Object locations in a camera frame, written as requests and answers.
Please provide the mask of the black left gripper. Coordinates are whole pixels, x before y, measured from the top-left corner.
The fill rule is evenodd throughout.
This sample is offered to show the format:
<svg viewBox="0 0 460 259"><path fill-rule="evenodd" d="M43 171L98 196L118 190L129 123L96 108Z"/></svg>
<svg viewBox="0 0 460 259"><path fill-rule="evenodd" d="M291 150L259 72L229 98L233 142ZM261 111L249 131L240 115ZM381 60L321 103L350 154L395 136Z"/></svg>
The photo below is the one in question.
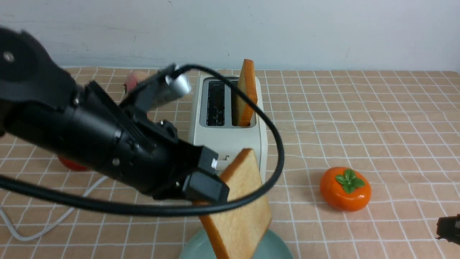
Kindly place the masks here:
<svg viewBox="0 0 460 259"><path fill-rule="evenodd" d="M217 176L218 154L179 138L171 122L140 123L150 147L124 131L108 157L108 176L155 200L227 202Z"/></svg>

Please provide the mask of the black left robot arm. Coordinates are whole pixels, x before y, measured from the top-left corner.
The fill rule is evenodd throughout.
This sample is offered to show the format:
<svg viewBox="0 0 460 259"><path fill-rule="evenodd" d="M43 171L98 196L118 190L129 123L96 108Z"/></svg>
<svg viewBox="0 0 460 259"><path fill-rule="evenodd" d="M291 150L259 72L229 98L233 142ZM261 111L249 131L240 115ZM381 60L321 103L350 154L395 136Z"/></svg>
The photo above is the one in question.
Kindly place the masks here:
<svg viewBox="0 0 460 259"><path fill-rule="evenodd" d="M79 85L31 34L1 28L1 131L89 167L154 199L226 202L218 154L178 137L151 108L189 88L171 64L120 104L95 81Z"/></svg>

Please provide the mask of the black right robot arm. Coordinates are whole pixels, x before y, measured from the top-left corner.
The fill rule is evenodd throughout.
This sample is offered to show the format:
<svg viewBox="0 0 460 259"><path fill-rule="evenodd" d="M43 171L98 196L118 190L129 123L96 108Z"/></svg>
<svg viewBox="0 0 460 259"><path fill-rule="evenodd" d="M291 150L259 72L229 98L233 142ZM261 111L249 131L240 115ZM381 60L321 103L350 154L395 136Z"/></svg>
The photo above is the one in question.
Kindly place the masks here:
<svg viewBox="0 0 460 259"><path fill-rule="evenodd" d="M440 217L437 222L436 239L460 245L460 214Z"/></svg>

